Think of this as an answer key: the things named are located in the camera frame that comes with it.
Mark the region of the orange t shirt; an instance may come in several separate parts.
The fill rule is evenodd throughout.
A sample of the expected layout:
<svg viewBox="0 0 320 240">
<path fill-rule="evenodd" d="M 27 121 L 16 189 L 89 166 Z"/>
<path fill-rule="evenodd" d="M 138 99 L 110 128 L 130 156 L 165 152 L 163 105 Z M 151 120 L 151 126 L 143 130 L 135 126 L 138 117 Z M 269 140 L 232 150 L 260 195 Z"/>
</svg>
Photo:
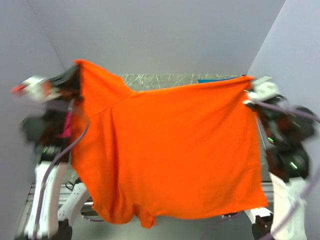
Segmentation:
<svg viewBox="0 0 320 240">
<path fill-rule="evenodd" d="M 94 210 L 112 224 L 133 216 L 205 219 L 268 205 L 252 77 L 134 91 L 79 59 L 80 109 L 90 120 L 71 165 Z"/>
</svg>

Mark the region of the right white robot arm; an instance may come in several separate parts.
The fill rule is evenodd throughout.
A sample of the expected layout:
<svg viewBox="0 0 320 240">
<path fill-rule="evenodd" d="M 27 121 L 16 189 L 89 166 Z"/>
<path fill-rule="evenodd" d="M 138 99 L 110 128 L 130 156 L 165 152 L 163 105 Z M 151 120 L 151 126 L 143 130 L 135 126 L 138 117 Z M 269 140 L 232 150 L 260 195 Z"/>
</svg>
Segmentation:
<svg viewBox="0 0 320 240">
<path fill-rule="evenodd" d="M 265 207 L 246 210 L 256 240 L 305 240 L 306 197 L 319 179 L 310 178 L 311 161 L 303 141 L 316 134 L 320 119 L 308 108 L 286 109 L 283 96 L 267 101 L 246 100 L 257 113 L 272 145 L 265 151 L 273 189 L 273 210 Z"/>
</svg>

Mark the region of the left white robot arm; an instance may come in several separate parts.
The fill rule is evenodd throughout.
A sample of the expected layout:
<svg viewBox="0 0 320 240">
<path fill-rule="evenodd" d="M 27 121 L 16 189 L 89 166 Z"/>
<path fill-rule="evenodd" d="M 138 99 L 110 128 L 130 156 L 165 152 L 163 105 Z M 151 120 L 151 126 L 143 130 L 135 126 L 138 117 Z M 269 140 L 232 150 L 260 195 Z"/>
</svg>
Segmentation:
<svg viewBox="0 0 320 240">
<path fill-rule="evenodd" d="M 77 182 L 64 203 L 60 203 L 63 177 L 73 147 L 90 126 L 89 118 L 77 104 L 82 102 L 81 67 L 75 64 L 53 78 L 32 76 L 12 89 L 12 94 L 43 104 L 40 116 L 28 116 L 21 123 L 26 142 L 35 146 L 35 186 L 28 219 L 18 236 L 20 240 L 69 240 L 72 226 L 85 202 L 94 201 L 100 188 Z M 72 118 L 84 123 L 83 133 L 72 138 Z"/>
</svg>

